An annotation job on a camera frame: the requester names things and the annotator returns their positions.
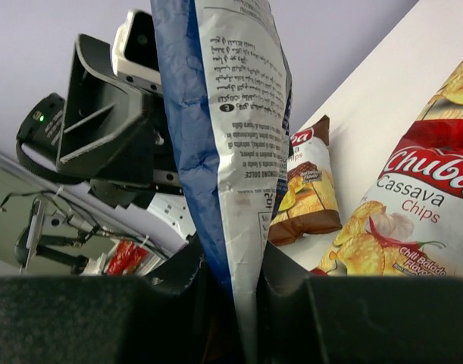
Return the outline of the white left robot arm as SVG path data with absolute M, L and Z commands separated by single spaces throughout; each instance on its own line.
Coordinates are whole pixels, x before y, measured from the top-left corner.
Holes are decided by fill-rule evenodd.
M 182 239 L 196 231 L 164 101 L 114 75 L 106 42 L 77 37 L 67 96 L 51 93 L 32 109 L 17 132 L 16 153 L 21 165 L 47 181 L 88 183 L 106 205 L 138 206 Z

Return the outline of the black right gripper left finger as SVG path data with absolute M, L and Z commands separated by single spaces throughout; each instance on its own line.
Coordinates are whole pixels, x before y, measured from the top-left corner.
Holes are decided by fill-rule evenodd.
M 203 363 L 209 286 L 198 237 L 144 277 L 0 278 L 0 363 Z

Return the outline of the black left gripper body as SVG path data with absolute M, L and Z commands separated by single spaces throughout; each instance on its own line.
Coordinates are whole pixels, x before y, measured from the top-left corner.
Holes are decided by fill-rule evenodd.
M 56 168 L 115 186 L 115 204 L 182 193 L 162 95 L 116 77 L 110 45 L 86 34 L 74 42 Z

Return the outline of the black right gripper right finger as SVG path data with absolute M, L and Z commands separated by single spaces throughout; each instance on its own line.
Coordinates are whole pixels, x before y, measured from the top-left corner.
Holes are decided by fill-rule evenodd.
M 463 363 L 463 279 L 313 275 L 268 245 L 261 363 Z

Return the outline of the blue Burts spicy chilli bag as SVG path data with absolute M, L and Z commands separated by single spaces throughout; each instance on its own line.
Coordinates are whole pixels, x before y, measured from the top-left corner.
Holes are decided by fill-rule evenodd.
M 286 192 L 292 75 L 266 1 L 151 3 L 180 182 L 209 267 L 258 361 L 256 288 Z

